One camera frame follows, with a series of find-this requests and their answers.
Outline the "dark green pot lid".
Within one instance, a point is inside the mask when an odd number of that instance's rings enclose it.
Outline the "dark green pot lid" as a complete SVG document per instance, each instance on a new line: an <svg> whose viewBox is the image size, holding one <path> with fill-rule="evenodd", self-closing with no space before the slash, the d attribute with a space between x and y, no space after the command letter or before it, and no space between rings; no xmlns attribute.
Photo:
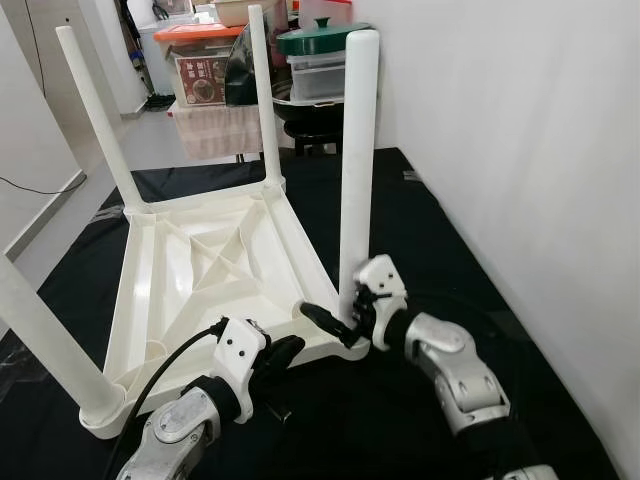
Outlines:
<svg viewBox="0 0 640 480"><path fill-rule="evenodd" d="M349 26L330 26L329 17L315 20L311 28L292 29L276 36L276 46L287 56L329 54L346 49Z"/></svg>

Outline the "red printed box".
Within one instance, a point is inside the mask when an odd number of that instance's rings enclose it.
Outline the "red printed box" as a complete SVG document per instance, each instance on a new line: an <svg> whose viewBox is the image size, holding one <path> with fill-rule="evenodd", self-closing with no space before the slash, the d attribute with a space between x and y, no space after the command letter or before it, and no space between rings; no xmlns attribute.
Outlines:
<svg viewBox="0 0 640 480"><path fill-rule="evenodd" d="M174 91L184 108L205 108L227 104L227 65L230 52L214 55L173 56Z"/></svg>

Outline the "black table cloth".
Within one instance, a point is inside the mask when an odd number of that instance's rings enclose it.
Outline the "black table cloth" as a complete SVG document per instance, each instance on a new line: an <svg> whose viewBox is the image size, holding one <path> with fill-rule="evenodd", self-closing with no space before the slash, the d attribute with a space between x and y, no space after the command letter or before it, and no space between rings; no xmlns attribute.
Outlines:
<svg viewBox="0 0 640 480"><path fill-rule="evenodd" d="M396 148L376 151L371 250L388 253L410 298L474 332L498 372L541 460L562 480L618 480L602 443L534 342L495 328L486 312L509 308L433 193L406 182ZM70 229L72 243L36 285L101 364L127 224L90 224L122 204L109 177ZM78 421L78 407L51 376L14 385L0 403L0 480L99 480L113 443ZM360 361L325 358L293 367L244 425L224 431L198 463L198 480L481 480L486 461L454 439L433 385L406 362L372 352Z"/></svg>

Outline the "black bag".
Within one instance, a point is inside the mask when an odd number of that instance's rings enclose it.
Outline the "black bag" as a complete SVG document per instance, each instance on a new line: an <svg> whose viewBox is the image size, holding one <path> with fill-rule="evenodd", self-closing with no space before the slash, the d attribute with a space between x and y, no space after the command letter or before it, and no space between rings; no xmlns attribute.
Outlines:
<svg viewBox="0 0 640 480"><path fill-rule="evenodd" d="M225 105L253 106L259 104L251 46L237 44L230 51L227 67L225 67L223 86Z"/></svg>

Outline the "clear box with orange lid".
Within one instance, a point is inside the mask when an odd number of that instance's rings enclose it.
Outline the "clear box with orange lid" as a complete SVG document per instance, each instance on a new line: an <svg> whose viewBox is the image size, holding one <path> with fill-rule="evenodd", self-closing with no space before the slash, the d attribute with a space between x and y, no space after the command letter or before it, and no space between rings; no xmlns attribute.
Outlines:
<svg viewBox="0 0 640 480"><path fill-rule="evenodd" d="M157 32L156 41L166 50L168 59L173 56L214 55L216 52L232 51L234 44L244 31L243 26L223 26L220 23L186 24L172 26ZM175 69L172 70L172 87L174 90Z"/></svg>

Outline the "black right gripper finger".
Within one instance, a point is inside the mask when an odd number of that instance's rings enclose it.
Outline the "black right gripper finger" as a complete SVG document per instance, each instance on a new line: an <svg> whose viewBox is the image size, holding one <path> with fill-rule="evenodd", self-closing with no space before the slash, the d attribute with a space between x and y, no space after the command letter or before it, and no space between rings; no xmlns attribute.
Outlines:
<svg viewBox="0 0 640 480"><path fill-rule="evenodd" d="M346 348L355 346L358 340L364 338L364 333L358 328L356 320L348 314L334 314L317 303L301 303L300 314L310 320L321 332L338 339L338 342Z"/></svg>

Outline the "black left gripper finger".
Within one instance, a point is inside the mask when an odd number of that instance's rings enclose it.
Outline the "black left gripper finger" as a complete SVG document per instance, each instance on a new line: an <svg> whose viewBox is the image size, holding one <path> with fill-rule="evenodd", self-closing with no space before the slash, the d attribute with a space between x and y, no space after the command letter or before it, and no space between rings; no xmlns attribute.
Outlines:
<svg viewBox="0 0 640 480"><path fill-rule="evenodd" d="M305 339L298 335L285 335L279 340L274 340L262 351L262 372L287 370L305 346Z"/></svg>

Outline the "white plastic table top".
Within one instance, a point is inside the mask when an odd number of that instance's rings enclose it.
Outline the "white plastic table top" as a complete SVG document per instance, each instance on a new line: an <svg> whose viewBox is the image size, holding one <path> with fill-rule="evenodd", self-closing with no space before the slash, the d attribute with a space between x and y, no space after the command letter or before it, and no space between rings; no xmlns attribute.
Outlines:
<svg viewBox="0 0 640 480"><path fill-rule="evenodd" d="M370 343L346 348L297 310L337 310L339 296L285 191L255 182L150 202L127 214L128 236L102 374L125 392L113 419L84 428L110 439L133 404L151 411L210 374L212 340L197 333L223 317L255 321L273 339L297 335L307 364L360 360Z"/></svg>

